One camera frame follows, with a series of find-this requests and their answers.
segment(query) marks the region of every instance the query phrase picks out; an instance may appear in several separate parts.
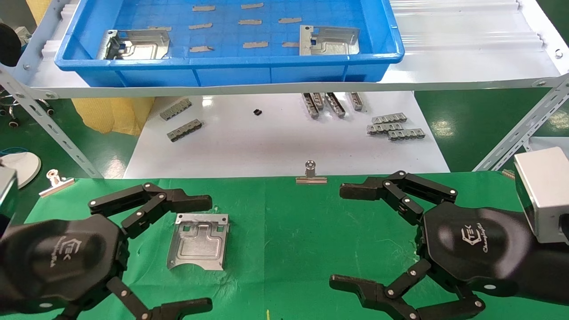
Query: white shelf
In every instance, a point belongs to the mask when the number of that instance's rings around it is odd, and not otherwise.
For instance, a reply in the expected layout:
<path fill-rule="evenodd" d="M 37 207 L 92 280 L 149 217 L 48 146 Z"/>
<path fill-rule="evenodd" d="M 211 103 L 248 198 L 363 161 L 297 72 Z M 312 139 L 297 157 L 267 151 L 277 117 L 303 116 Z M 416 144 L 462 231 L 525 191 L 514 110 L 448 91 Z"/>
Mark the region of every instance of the white shelf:
<path fill-rule="evenodd" d="M 298 93 L 193 96 L 193 106 L 169 121 L 159 113 L 176 98 L 157 98 L 124 178 L 301 176 L 307 160 L 316 162 L 317 175 L 449 171 L 412 92 L 363 93 L 361 112 L 345 94 L 337 96 L 346 116 L 326 106 L 317 120 Z M 263 113 L 255 116 L 255 109 Z M 384 134 L 366 134 L 373 116 L 396 112 L 409 118 L 404 128 L 421 128 L 426 137 L 391 142 Z M 205 123 L 201 129 L 176 142 L 166 137 L 196 118 Z"/>
<path fill-rule="evenodd" d="M 555 87 L 569 70 L 567 45 L 535 0 L 391 0 L 406 55 L 380 83 L 90 88 L 53 63 L 78 2 L 53 0 L 20 63 L 8 68 L 35 98 Z"/>

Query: robotic hand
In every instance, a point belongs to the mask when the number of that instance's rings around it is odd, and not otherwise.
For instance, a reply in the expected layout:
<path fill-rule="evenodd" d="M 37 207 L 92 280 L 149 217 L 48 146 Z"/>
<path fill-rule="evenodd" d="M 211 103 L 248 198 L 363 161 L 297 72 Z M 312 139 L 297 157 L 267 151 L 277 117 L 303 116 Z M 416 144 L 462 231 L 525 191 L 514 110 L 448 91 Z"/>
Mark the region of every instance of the robotic hand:
<path fill-rule="evenodd" d="M 2 210 L 14 199 L 10 200 L 11 184 L 1 181 L 6 172 L 0 167 Z M 140 205 L 123 220 L 122 227 L 108 219 Z M 168 211 L 211 209 L 209 195 L 187 196 L 182 189 L 145 183 L 93 199 L 88 206 L 92 215 L 84 220 L 47 220 L 5 230 L 0 239 L 0 315 L 64 308 L 55 319 L 72 320 L 111 293 L 141 320 L 177 320 L 212 310 L 209 298 L 165 303 L 149 310 L 121 281 L 129 257 L 128 238 L 142 234 Z"/>
<path fill-rule="evenodd" d="M 564 162 L 552 167 L 558 175 L 559 170 L 569 170 L 569 162 L 560 152 Z M 420 260 L 389 285 L 334 274 L 330 287 L 356 293 L 362 307 L 384 311 L 397 320 L 470 319 L 485 309 L 473 291 L 569 305 L 569 246 L 546 239 L 551 234 L 557 240 L 569 239 L 569 215 L 564 214 L 569 211 L 552 212 L 552 207 L 544 207 L 547 199 L 539 191 L 543 186 L 551 189 L 551 181 L 558 179 L 543 179 L 544 162 L 560 159 L 558 155 L 550 154 L 548 159 L 532 153 L 516 157 L 517 189 L 527 219 L 522 212 L 459 207 L 455 205 L 456 190 L 404 171 L 387 178 L 368 177 L 363 184 L 342 184 L 342 198 L 384 200 L 409 224 L 417 225 Z M 529 158 L 537 156 L 542 156 L 539 162 Z M 423 212 L 406 193 L 436 206 Z M 554 220 L 556 228 L 539 234 L 539 225 L 544 224 L 538 223 L 539 216 L 546 212 L 542 219 Z M 458 301 L 418 309 L 408 305 L 403 295 L 425 276 L 456 293 Z"/>

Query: metal shelf rack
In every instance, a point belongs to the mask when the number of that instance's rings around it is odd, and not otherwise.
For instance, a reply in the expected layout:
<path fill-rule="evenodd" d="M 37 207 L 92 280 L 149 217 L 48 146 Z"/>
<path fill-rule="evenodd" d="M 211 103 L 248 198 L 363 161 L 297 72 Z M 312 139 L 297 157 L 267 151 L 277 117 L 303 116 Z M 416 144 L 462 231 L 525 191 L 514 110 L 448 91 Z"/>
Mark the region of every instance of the metal shelf rack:
<path fill-rule="evenodd" d="M 79 1 L 52 0 L 18 65 L 0 65 L 0 85 L 94 178 L 101 174 L 35 99 L 551 88 L 474 169 L 498 170 L 569 95 L 569 48 L 536 0 L 391 0 L 406 55 L 379 83 L 198 88 L 92 88 L 59 70 L 53 57 Z"/>

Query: blue plastic tray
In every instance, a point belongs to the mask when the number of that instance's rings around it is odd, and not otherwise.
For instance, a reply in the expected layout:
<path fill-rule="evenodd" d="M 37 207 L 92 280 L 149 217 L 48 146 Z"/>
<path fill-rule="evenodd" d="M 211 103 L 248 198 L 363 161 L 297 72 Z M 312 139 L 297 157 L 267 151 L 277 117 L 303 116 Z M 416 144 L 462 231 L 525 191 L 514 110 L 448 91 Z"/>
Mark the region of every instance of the blue plastic tray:
<path fill-rule="evenodd" d="M 244 10 L 243 4 L 264 6 Z M 215 11 L 193 12 L 193 6 Z M 280 18 L 302 18 L 281 24 Z M 260 19 L 261 25 L 239 25 Z M 213 23 L 211 28 L 189 26 Z M 300 56 L 301 24 L 360 29 L 357 55 Z M 160 60 L 96 60 L 108 29 L 171 27 L 168 54 Z M 244 42 L 268 41 L 244 49 Z M 211 46 L 209 52 L 190 47 Z M 405 51 L 389 0 L 82 0 L 55 63 L 76 71 L 92 87 L 206 87 L 313 81 L 380 81 Z"/>

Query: green mat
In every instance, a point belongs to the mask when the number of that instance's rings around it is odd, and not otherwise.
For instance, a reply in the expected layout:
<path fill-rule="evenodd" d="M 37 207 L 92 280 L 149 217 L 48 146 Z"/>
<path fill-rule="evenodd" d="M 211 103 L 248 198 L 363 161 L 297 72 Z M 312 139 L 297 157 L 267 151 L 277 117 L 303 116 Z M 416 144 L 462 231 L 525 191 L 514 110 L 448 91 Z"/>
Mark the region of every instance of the green mat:
<path fill-rule="evenodd" d="M 521 210 L 514 182 L 498 173 L 423 176 L 457 189 L 460 206 Z M 417 261 L 415 228 L 384 202 L 338 196 L 341 183 L 364 179 L 329 177 L 328 184 L 316 186 L 296 185 L 293 177 L 150 180 L 163 188 L 183 188 L 188 195 L 209 194 L 215 204 L 212 212 L 229 214 L 225 271 L 204 271 L 193 265 L 166 268 L 175 220 L 175 214 L 169 213 L 130 241 L 123 281 L 150 308 L 171 301 L 213 299 L 213 311 L 187 319 L 267 320 L 267 311 L 272 320 L 389 319 L 382 312 L 363 309 L 354 294 L 328 287 L 333 273 L 388 284 Z M 27 222 L 83 219 L 89 215 L 89 200 L 143 182 L 80 179 L 40 199 Z M 128 214 L 113 221 L 120 222 Z M 522 298 L 478 295 L 487 307 L 476 319 L 567 319 L 569 311 L 565 306 Z M 429 278 L 405 297 L 414 307 L 456 299 Z M 57 314 L 2 319 L 52 319 Z M 79 319 L 134 317 L 110 296 Z"/>

